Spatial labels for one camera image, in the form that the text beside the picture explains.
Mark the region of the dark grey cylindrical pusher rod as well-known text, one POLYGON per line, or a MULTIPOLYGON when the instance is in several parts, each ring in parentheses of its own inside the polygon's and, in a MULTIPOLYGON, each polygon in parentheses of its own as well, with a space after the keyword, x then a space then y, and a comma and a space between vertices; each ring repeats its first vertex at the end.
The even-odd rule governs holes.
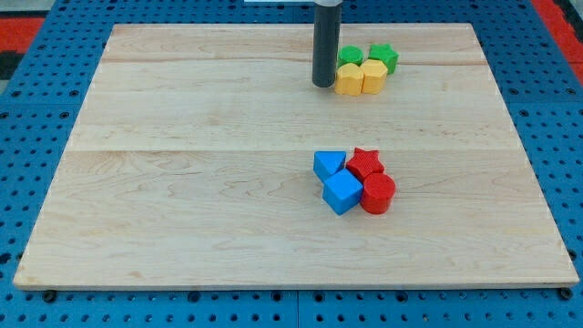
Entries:
POLYGON ((316 87, 334 82, 341 16, 342 0, 314 1, 312 82, 316 87))

